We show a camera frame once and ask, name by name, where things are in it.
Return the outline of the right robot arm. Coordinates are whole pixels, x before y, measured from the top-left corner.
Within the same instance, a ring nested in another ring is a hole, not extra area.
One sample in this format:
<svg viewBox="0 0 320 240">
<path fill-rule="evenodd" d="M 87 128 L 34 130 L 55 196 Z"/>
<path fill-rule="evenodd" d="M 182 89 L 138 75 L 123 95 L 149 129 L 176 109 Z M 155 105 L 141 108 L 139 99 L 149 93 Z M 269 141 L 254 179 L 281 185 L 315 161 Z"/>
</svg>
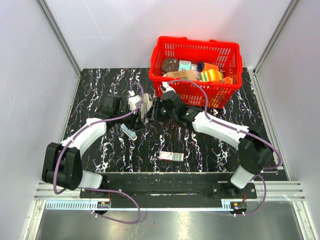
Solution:
<svg viewBox="0 0 320 240">
<path fill-rule="evenodd" d="M 262 127 L 237 125 L 216 118 L 199 107 L 184 104 L 172 90 L 155 98 L 145 118 L 152 122 L 173 121 L 181 128 L 206 134 L 234 147 L 238 151 L 239 166 L 227 186 L 233 198 L 243 195 L 247 183 L 273 158 L 270 142 L 263 139 L 266 133 Z"/>
</svg>

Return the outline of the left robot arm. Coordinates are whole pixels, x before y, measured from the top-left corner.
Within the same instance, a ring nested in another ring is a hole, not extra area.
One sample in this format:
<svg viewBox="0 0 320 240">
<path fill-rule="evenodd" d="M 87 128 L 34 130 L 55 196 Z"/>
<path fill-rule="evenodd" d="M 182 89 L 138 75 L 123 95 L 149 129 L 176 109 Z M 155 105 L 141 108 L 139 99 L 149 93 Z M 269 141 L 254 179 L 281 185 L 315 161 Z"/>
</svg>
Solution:
<svg viewBox="0 0 320 240">
<path fill-rule="evenodd" d="M 57 189 L 90 189 L 98 198 L 107 195 L 108 185 L 102 175 L 83 170 L 82 156 L 88 148 L 111 128 L 119 124 L 121 130 L 131 140 L 137 139 L 135 128 L 143 125 L 147 111 L 153 104 L 150 94 L 142 96 L 134 93 L 128 98 L 128 104 L 122 105 L 118 95 L 108 95 L 103 104 L 95 111 L 76 133 L 60 143 L 52 142 L 45 150 L 41 179 Z"/>
</svg>

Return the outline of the small light blue stapler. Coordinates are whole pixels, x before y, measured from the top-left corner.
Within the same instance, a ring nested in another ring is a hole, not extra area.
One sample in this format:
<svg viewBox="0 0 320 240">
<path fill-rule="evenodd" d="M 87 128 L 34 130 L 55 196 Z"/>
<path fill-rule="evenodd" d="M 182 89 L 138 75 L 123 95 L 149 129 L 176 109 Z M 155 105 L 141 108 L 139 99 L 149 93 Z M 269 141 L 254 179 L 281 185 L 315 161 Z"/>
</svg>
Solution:
<svg viewBox="0 0 320 240">
<path fill-rule="evenodd" d="M 130 130 L 124 123 L 120 125 L 120 129 L 128 136 L 129 139 L 135 141 L 137 139 L 137 134 Z"/>
</svg>

